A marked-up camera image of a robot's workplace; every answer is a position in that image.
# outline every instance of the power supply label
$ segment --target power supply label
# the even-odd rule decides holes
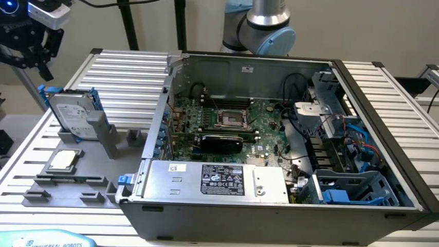
[[[206,195],[245,196],[242,166],[203,165],[202,193]]]

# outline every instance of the green circuit board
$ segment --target green circuit board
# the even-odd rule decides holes
[[[287,145],[285,132],[279,130],[282,127],[282,109],[277,109],[275,104],[275,102],[270,102],[269,100],[255,100],[249,109],[231,110],[206,108],[195,100],[190,100],[189,98],[178,99],[175,106],[185,114],[179,114],[179,123],[175,128],[178,131],[173,134],[174,160],[269,166],[285,165],[289,167],[287,162],[279,160],[278,154],[275,153],[277,145],[278,150],[282,150]],[[249,133],[235,133],[234,131],[223,133],[221,130],[215,130],[214,126],[218,124],[218,112],[223,110],[243,112],[243,114],[246,114]],[[206,134],[206,131],[213,131],[213,134],[239,136],[243,137],[245,140],[254,140],[255,137],[259,138],[254,143],[245,141],[242,152],[238,154],[203,153],[198,146],[198,138],[202,135],[199,132],[201,128],[203,128],[203,134]]]

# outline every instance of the white wall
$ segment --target white wall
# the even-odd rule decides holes
[[[94,1],[111,3],[114,0]],[[222,45],[226,0],[187,0],[189,49],[218,51]],[[381,61],[401,76],[414,76],[427,63],[439,63],[438,0],[287,0],[298,32],[293,56]],[[174,0],[133,6],[142,49],[175,50]],[[94,47],[127,49],[117,7],[72,8],[66,36],[55,59],[51,85],[64,85]],[[2,82],[19,84],[0,66]],[[31,72],[42,84],[36,72]]]

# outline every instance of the black stand pole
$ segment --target black stand pole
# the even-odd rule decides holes
[[[130,3],[130,0],[118,0],[118,3],[119,4]],[[130,5],[119,6],[119,10],[123,15],[130,50],[139,50],[135,23],[134,23],[133,14],[131,14],[131,6]]]
[[[186,41],[186,0],[174,0],[177,11],[179,50],[187,50]]]

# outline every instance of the white sticker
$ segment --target white sticker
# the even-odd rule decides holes
[[[74,135],[83,139],[96,139],[96,132],[87,122],[87,111],[76,104],[58,104],[64,122]]]
[[[170,164],[170,171],[186,172],[186,164]]]
[[[243,73],[253,73],[254,72],[254,67],[243,67],[242,72]]]

